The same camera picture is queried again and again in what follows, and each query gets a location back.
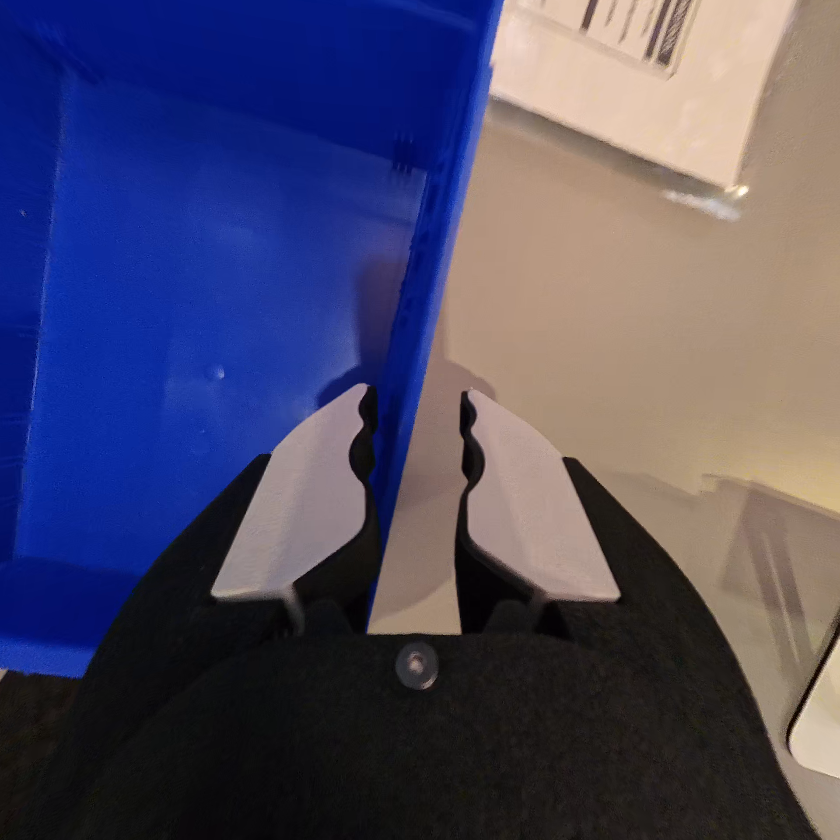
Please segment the white device with dark edge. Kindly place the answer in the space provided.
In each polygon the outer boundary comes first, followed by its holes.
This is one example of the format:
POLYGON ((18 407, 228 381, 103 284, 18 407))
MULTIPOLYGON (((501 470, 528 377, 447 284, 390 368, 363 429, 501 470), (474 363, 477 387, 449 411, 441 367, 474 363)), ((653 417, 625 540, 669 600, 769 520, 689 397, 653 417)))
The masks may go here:
POLYGON ((802 768, 839 779, 839 622, 795 709, 785 742, 802 768))

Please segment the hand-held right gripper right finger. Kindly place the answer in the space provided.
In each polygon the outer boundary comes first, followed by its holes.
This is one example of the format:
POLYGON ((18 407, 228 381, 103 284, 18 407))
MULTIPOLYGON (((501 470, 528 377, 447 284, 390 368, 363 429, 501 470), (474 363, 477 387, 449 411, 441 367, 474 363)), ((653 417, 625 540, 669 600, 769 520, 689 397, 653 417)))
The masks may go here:
POLYGON ((462 392, 466 484, 455 582, 463 635, 562 623, 561 604, 614 605, 620 587, 560 452, 475 388, 462 392))

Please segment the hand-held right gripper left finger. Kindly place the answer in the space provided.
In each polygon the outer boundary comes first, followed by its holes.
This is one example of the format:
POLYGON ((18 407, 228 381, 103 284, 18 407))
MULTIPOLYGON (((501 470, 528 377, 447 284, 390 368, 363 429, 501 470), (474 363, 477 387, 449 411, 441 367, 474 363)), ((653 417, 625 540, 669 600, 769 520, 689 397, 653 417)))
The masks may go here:
POLYGON ((211 589, 219 603, 280 602, 301 633, 306 609, 331 601, 364 629, 382 566, 371 486, 377 391, 353 385, 285 436, 211 589))

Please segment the white card with black stripes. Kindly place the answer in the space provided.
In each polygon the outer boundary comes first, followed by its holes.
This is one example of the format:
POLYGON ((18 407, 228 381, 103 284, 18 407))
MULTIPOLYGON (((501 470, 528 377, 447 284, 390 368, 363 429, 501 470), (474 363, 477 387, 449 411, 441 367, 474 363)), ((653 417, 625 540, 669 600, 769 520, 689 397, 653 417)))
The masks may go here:
POLYGON ((801 2, 505 2, 491 96, 736 222, 753 129, 801 2))

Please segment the blue plastic bin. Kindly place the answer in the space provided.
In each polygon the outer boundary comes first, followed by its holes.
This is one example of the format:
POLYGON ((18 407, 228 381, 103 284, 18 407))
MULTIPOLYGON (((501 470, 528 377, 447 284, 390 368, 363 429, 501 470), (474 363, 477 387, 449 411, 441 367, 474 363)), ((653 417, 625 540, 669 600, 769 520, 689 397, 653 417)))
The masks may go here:
POLYGON ((82 676, 256 456, 374 385, 391 528, 501 2, 2 2, 2 669, 82 676))

